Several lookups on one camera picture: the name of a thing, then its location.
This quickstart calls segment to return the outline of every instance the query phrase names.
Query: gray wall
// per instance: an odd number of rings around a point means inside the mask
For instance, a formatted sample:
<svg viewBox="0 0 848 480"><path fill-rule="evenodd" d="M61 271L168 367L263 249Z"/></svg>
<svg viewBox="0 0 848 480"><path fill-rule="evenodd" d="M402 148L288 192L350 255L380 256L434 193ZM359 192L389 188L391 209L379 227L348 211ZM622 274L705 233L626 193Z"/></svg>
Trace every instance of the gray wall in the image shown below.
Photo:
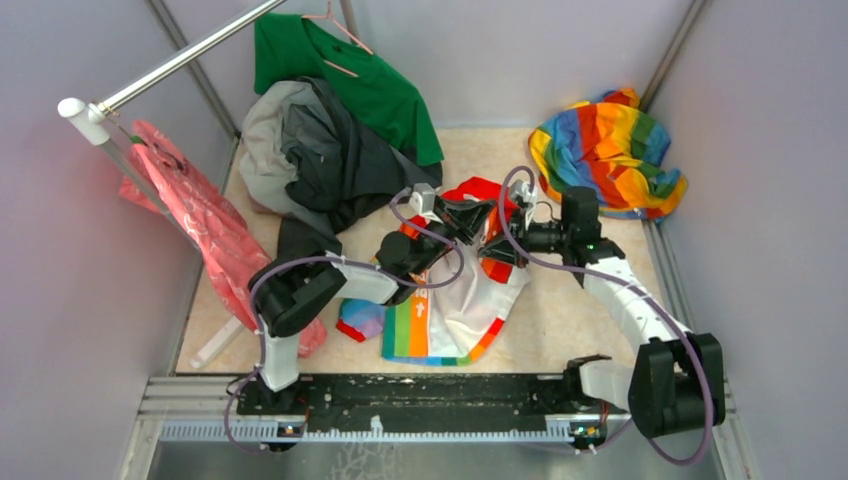
<svg viewBox="0 0 848 480"><path fill-rule="evenodd" d="M715 1L654 112L665 223L764 478L845 478L848 3Z"/></svg>
<svg viewBox="0 0 848 480"><path fill-rule="evenodd" d="M196 39L259 0L166 0ZM353 0L362 40L421 91L442 126L535 125L601 90L644 90L689 0ZM322 13L324 0L279 11ZM328 21L319 21L336 32ZM204 68L237 123L255 102L253 33Z"/></svg>
<svg viewBox="0 0 848 480"><path fill-rule="evenodd" d="M170 54L140 0L0 2L0 477L114 478L148 375L165 367L199 260L120 200L120 175L60 119ZM175 76L122 118L151 119L208 174L228 141Z"/></svg>

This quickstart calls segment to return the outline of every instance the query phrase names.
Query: metal corner post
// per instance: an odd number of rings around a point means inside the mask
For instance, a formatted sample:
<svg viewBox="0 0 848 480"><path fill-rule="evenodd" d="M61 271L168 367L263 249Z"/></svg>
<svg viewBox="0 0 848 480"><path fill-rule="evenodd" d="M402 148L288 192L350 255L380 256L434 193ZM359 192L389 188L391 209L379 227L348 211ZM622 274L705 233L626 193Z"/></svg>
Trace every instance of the metal corner post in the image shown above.
<svg viewBox="0 0 848 480"><path fill-rule="evenodd" d="M148 8L150 8L150 12L154 17L156 17L156 21L168 36L168 40L171 42L174 49L182 50L188 46L188 40L185 38L182 29L180 29L180 26L174 19L173 14L171 14L171 11L168 9L168 6L165 5L163 0L144 0L144 3L147 4ZM227 110L227 107L224 105L223 100L221 100L221 97L218 95L218 92L215 91L215 87L212 86L212 82L209 80L209 77L206 75L206 72L203 70L200 62L198 60L192 60L188 65L186 65L186 67L188 68L188 73L191 75L192 80L194 80L194 83L200 90L201 95L203 95L203 99L206 101L206 104L209 105L209 108L212 109L212 113L215 115L215 118L218 119L218 123L221 124L221 127L229 135L237 136L239 134L239 129L236 126L235 121L230 115L230 112Z"/></svg>
<svg viewBox="0 0 848 480"><path fill-rule="evenodd" d="M654 71L653 76L651 76L651 80L648 82L648 86L645 88L645 93L642 95L642 111L648 112L651 109L651 105L653 105L654 100L656 99L657 92L660 87L662 87L671 67L677 60L680 49L692 33L692 29L700 18L701 13L706 10L706 7L711 3L711 1L712 0L692 0L692 3L689 4L689 8L683 15L683 20L674 32L671 43L669 43L668 48L665 53L663 53L663 57L660 60L659 65L657 65L657 69Z"/></svg>

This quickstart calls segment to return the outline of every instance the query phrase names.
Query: wire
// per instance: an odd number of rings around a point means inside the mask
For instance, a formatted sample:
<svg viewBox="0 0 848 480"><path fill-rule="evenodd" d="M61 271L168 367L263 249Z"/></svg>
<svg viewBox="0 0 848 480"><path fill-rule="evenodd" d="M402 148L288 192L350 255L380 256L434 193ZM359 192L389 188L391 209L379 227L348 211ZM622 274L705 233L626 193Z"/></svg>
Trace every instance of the wire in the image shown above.
<svg viewBox="0 0 848 480"><path fill-rule="evenodd" d="M542 200L542 201L540 201L540 202L536 202L536 203L537 203L537 204L538 204L538 203L541 203L541 204L543 204L543 205L547 205L547 206L548 206L548 208L551 210L551 220L559 220L559 218L556 218L556 217L554 216L554 206L553 206L553 205L551 205L551 202L548 202L548 201L546 201L546 200Z"/></svg>
<svg viewBox="0 0 848 480"><path fill-rule="evenodd" d="M707 383L707 375L704 372L704 367L701 365L701 361L698 358L698 354L695 352L695 347L692 345L692 342L690 342L689 339L686 338L686 335L676 325L674 319L671 318L671 315L669 315L668 312L666 312L665 309L662 308L662 306L657 303L657 301L654 300L653 297L648 295L648 293L643 291L641 288L630 284L630 282L628 282L627 280L616 277L615 275L609 275L607 273L598 272L595 270L574 267L571 265L557 265L555 263L546 262L537 257L534 257L529 252L524 250L521 245L518 244L518 241L509 231L509 223L506 218L506 209L504 208L504 202L506 201L506 194L507 190L509 189L509 183L512 180L512 177L514 177L518 172L522 171L530 176L530 191L533 191L536 184L536 179L533 175L533 171L530 170L530 168L527 166L520 165L510 170L510 172L507 174L506 178L503 181L503 184L501 185L500 194L498 195L498 218L500 218L501 226L505 234L504 236L506 237L507 241L510 243L510 245L512 245L512 248L514 248L515 251L517 251L519 254L521 254L521 256L523 256L532 263L554 270L562 270L571 273L582 273L584 275L592 275L603 280L615 283L617 285L621 285L625 288L630 289L630 291L632 291L636 295L644 297L645 303L647 303L648 306L650 306L657 313L660 319L662 319L666 326L680 339L680 342L683 344L683 348L684 350L686 350L686 355L688 355L689 359L692 361L692 366L695 369L695 376L698 378L698 384L701 387L701 396L704 399L704 433L701 437L701 444L698 445L698 449L695 450L695 453L693 453L692 456L684 459L674 458L668 453L666 453L662 448L660 448L660 446L657 445L654 439L649 438L648 443L650 443L651 446L654 447L654 450L656 450L656 452L661 457L663 457L665 460L674 465L685 466L700 462L701 460L703 460L704 455L706 455L707 449L710 447L710 443L712 441L712 426L713 420L715 418L715 412L713 409L713 402L709 400L710 398L712 398L712 395L710 393L710 386ZM612 443L612 441L617 439L621 432L623 432L624 429L628 428L632 423L632 419L628 420L628 422L624 424L621 430L619 430L613 436L608 438L602 446Z"/></svg>
<svg viewBox="0 0 848 480"><path fill-rule="evenodd" d="M364 268L366 270L376 271L377 273L385 275L386 277L392 279L393 281L395 281L395 282L397 282L401 285L405 285L405 286L408 286L408 287L415 287L415 288L426 288L426 289L441 288L441 287L444 287L444 286L447 286L447 285L453 283L456 279L459 278L459 275L462 273L462 270L465 268L465 256L462 254L462 250L459 248L459 246L455 242L449 240L446 237L443 237L442 235L439 235L438 233L431 232L431 231L429 231L425 228L419 227L418 225L410 222L409 220L404 218L403 215L401 215L400 212L398 211L398 209L397 209L398 203L400 202L400 200L402 198L408 197L409 193L411 191L412 191L411 188L405 188L404 190L401 190L400 192L398 192L397 195L395 195L392 198L392 200L389 202L389 208L391 209L391 211L395 215L395 217L397 217L397 219L401 221L401 223L407 225L408 227L412 228L413 230L418 231L422 235L433 238L433 239L435 239L439 242L445 243L449 247L451 247L451 249L453 251L455 251L457 253L457 255L459 255L459 267L457 268L457 271L453 274L453 276L451 276L450 278L448 278L447 280L444 280L442 282L438 282L438 283L416 283L416 282L410 282L408 280L398 278L397 276L392 275L391 273L386 272L384 270L381 270L378 266L375 266L374 264L371 264L371 263L358 262L358 261L355 261L355 260L347 260L347 259L340 258L340 257L314 256L314 257L298 258L296 260L291 260L289 262L281 263L280 265L277 265L277 266L271 268L270 270L268 270L267 272L265 272L261 277L259 277L259 279L256 280L256 282L253 284L253 288L250 289L250 310L251 310L251 313L253 313L254 320L256 321L256 334L257 334L257 336L259 336L259 363L256 364L256 367L253 369L253 371L250 372L238 384L238 387L236 387L235 392L233 392L233 394L230 395L229 400L227 400L227 407L224 410L224 433L227 436L227 440L229 440L230 443L233 444L233 446L235 446L239 450L241 450L245 453L249 453L249 454L263 453L265 451L264 446L260 447L260 450L256 450L256 449L247 448L247 447L241 445L240 443L238 443L238 441L236 441L236 439L233 437L232 432L230 431L230 409L232 409L236 398L238 398L238 396L241 394L244 387L247 386L247 384L249 382L251 382L254 378L257 378L259 376L259 374L261 373L262 367L264 367L264 365L265 365L265 356L266 356L265 334L266 334L266 332L264 330L265 326L264 326L264 322L263 322L263 319L262 319L262 314L259 312L259 309L256 307L256 295L259 292L259 287L261 285L263 285L269 278L273 277L274 275L279 275L280 273L282 273L282 272L284 272L284 271L286 271L290 268L297 267L299 265L307 265L307 264L310 264L310 263L318 263L318 262L341 263L343 265L350 265L350 266L356 267L356 268Z"/></svg>

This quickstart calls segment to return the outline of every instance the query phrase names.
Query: metal pole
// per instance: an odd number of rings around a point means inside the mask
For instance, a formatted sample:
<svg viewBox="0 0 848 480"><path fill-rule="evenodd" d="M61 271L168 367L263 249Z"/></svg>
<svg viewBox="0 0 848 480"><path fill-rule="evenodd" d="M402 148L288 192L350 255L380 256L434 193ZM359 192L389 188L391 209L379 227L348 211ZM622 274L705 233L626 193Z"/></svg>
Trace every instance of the metal pole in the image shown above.
<svg viewBox="0 0 848 480"><path fill-rule="evenodd" d="M339 0L339 4L342 6L342 18L347 30L354 37L359 38L359 28L356 27L356 17L353 15L353 6L350 4L350 0Z"/></svg>
<svg viewBox="0 0 848 480"><path fill-rule="evenodd" d="M156 17L156 20L159 22L162 30L167 34L168 40L175 50L180 50L188 46L188 40L183 35L183 31L180 29L180 26L164 1L144 0L144 3L147 4L153 16ZM186 68L197 88L200 90L201 95L203 95L203 99L206 100L206 104L209 105L212 113L215 114L215 118L218 119L218 123L221 124L221 127L230 136L237 136L239 129L233 121L233 117L230 116L230 112L227 110L221 97L218 96L215 87L212 86L212 82L209 81L209 77L206 75L200 62L198 60L192 60Z"/></svg>
<svg viewBox="0 0 848 480"><path fill-rule="evenodd" d="M692 27L695 26L695 22L705 10L707 4L711 1L712 0L693 0L689 5L689 9L686 10L686 14L683 16L683 21L680 22L680 26L677 27L677 31L674 32L674 37L672 37L671 43L666 49L665 54L663 54L663 58L660 60L660 64L657 66L657 69L654 71L651 81L648 82L647 88L645 88L645 94L642 95L641 102L643 112L647 112L651 109L651 105L653 105L654 100L656 100L657 92L663 82L665 82L668 72L671 70L672 65L674 65L674 61L677 60L677 55L680 53L681 47L686 42L686 39L689 38L689 34L692 33Z"/></svg>
<svg viewBox="0 0 848 480"><path fill-rule="evenodd" d="M110 109L117 110L121 108L133 98L141 95L150 87L159 83L162 79L173 74L187 63L206 53L210 48L230 38L236 32L250 25L257 18L270 12L284 2L286 2L286 0L268 0L258 7L245 11L232 21L217 29L215 32L180 50L173 57L154 68L146 75L104 99L101 102L102 105L98 105L97 108L100 108L104 115L108 115L110 113Z"/></svg>

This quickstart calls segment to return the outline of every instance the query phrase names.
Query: rainbow stripe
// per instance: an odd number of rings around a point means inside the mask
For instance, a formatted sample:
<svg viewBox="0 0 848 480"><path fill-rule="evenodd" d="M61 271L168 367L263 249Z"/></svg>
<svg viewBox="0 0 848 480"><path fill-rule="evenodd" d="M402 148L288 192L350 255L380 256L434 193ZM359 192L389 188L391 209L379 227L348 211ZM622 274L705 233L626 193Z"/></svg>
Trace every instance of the rainbow stripe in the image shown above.
<svg viewBox="0 0 848 480"><path fill-rule="evenodd" d="M601 213L661 219L686 192L678 170L660 169L671 139L638 110L633 89L579 102L540 125L528 139L545 193L561 202L569 186L595 189Z"/></svg>

